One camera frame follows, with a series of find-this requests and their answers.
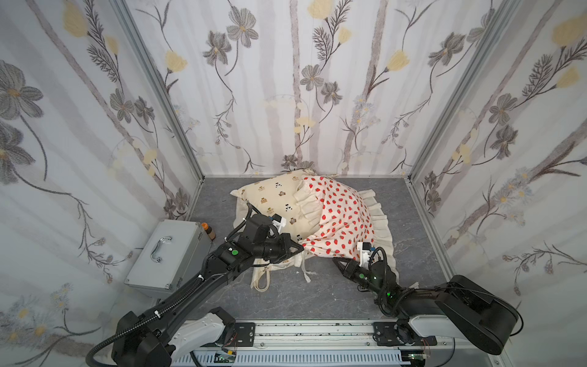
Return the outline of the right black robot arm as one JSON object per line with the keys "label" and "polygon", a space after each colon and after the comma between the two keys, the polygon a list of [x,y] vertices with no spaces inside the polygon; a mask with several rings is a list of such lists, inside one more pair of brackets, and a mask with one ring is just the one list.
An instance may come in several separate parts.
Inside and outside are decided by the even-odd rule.
{"label": "right black robot arm", "polygon": [[388,317],[374,327],[379,345],[406,346],[449,337],[497,356],[524,329],[517,308],[465,276],[455,275],[434,287],[401,287],[382,248],[368,257],[366,265],[349,258],[334,258],[333,263],[361,292],[372,294],[375,305]]}

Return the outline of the red strawberry print pillow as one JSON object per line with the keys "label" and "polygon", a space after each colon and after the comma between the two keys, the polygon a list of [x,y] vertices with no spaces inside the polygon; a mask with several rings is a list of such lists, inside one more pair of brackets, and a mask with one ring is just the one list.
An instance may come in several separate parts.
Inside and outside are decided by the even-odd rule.
{"label": "red strawberry print pillow", "polygon": [[316,226],[301,240],[306,255],[359,261],[359,243],[371,243],[385,250],[388,265],[399,274],[388,217],[374,191],[357,191],[330,177],[305,176],[294,197]]}

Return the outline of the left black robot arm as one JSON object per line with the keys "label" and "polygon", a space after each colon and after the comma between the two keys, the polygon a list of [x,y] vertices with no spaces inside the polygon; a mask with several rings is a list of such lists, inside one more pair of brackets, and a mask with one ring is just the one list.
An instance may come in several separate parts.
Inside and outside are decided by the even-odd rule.
{"label": "left black robot arm", "polygon": [[282,220],[249,205],[244,220],[204,258],[195,276],[141,315],[128,312],[116,333],[87,353],[87,365],[100,366],[96,354],[112,347],[116,366],[170,366],[173,353],[179,350],[172,344],[173,337],[203,301],[250,268],[280,264],[303,252],[303,246],[283,232]]}

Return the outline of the cream bear print pillow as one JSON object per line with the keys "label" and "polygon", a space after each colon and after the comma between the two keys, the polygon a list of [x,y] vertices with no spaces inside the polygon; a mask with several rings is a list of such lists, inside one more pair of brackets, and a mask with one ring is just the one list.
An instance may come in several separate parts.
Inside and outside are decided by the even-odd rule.
{"label": "cream bear print pillow", "polygon": [[[230,194],[237,198],[234,226],[245,218],[247,203],[250,203],[268,217],[275,214],[281,216],[287,222],[284,232],[290,233],[291,238],[301,244],[319,228],[322,205],[307,189],[303,189],[304,179],[314,175],[312,170],[297,170],[233,190]],[[309,275],[315,275],[316,272],[307,271],[305,262],[313,257],[316,256],[304,251],[280,264],[255,268],[251,288],[265,292],[270,285],[271,272],[290,267],[301,268],[306,282],[309,283]]]}

